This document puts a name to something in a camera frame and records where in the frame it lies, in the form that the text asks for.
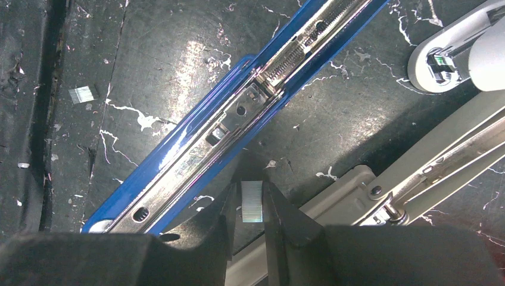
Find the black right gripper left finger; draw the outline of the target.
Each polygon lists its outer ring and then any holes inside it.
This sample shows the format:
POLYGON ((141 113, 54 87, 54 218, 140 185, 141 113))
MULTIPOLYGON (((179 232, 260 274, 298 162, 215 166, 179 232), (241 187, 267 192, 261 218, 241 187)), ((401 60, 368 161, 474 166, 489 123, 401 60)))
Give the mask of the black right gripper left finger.
POLYGON ((159 237, 38 233, 1 247, 2 285, 223 285, 232 258, 236 184, 159 237))

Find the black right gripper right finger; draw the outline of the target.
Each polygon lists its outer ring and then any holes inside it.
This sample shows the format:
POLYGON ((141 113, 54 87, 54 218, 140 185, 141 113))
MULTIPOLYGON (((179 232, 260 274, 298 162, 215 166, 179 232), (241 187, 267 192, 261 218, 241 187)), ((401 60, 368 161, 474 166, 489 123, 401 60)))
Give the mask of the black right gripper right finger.
POLYGON ((264 182, 270 285, 503 285, 473 232, 429 226, 322 226, 264 182))

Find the black silver stapler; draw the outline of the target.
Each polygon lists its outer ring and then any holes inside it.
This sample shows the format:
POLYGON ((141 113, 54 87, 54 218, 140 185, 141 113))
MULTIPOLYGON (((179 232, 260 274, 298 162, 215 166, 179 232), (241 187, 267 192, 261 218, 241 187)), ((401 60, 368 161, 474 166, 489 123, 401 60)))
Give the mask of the black silver stapler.
MULTIPOLYGON (((379 176, 359 165, 298 208, 322 226, 413 226, 504 157, 504 91, 481 92, 379 176)), ((265 234, 241 250, 226 285, 267 279, 265 234)))

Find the silver staple strip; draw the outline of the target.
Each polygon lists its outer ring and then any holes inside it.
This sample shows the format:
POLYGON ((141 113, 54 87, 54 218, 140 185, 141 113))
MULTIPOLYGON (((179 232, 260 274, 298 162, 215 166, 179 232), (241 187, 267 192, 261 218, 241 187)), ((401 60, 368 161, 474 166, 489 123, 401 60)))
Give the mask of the silver staple strip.
POLYGON ((242 221, 243 223, 263 222, 262 181, 242 181, 242 221))

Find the blue stapler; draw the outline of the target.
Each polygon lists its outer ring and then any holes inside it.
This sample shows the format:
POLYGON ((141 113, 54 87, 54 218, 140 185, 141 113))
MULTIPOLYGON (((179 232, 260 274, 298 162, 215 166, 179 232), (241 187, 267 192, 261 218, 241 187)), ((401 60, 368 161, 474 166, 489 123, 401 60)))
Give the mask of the blue stapler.
POLYGON ((182 119, 82 232, 160 234, 384 6, 381 0, 307 1, 182 119))

